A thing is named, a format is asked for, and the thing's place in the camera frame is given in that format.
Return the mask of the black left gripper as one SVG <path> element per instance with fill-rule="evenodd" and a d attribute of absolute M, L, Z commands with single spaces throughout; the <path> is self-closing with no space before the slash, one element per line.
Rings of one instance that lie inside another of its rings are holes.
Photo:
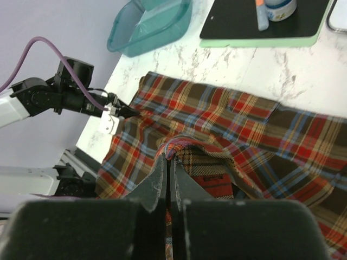
<path fill-rule="evenodd" d="M 107 93 L 106 96 L 101 94 L 91 93 L 92 98 L 104 108 L 107 104 L 113 102 L 116 95 L 113 93 Z M 66 109 L 69 111 L 86 114 L 90 116 L 95 116 L 100 118 L 102 115 L 102 110 L 97 108 L 96 105 L 92 104 L 88 98 L 84 96 L 82 92 L 73 93 L 68 92 L 64 93 L 62 96 L 62 101 L 57 108 L 54 108 L 54 112 L 61 114 L 61 112 Z M 116 116 L 117 117 L 133 117 L 139 116 L 140 112 L 136 109 L 130 107 L 121 99 L 117 100 L 116 103 Z"/>

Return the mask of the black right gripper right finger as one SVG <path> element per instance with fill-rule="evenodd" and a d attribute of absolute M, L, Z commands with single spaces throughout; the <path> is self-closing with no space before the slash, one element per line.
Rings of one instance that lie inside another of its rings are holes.
<path fill-rule="evenodd" d="M 174 259 L 328 259 L 319 227 L 294 200 L 217 200 L 174 160 Z"/>

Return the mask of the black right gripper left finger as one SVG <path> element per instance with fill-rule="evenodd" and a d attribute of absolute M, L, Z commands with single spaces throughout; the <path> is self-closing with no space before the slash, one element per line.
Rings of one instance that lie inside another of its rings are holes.
<path fill-rule="evenodd" d="M 166 159 L 121 199 L 22 204 L 1 234 L 1 259 L 164 259 Z"/>

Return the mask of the plaid long sleeve shirt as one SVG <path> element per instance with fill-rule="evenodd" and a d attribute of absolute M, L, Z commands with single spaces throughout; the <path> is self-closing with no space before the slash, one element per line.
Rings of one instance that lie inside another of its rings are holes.
<path fill-rule="evenodd" d="M 130 193 L 165 154 L 217 199 L 293 199 L 313 213 L 331 259 L 346 259 L 346 119 L 153 72 L 139 81 L 96 180 Z"/>

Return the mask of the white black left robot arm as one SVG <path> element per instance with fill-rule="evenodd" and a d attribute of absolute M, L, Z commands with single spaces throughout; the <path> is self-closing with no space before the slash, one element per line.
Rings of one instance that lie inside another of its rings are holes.
<path fill-rule="evenodd" d="M 105 95 L 94 93 L 95 89 L 89 87 L 93 65 L 70 57 L 67 57 L 67 62 L 91 97 L 101 106 L 108 107 L 112 116 L 124 120 L 140 114 L 114 93 L 101 89 Z M 66 109 L 97 118 L 102 116 L 102 110 L 85 97 L 66 66 L 60 62 L 55 76 L 47 80 L 31 77 L 12 85 L 7 92 L 1 94 L 1 127 L 49 109 L 58 114 Z"/>

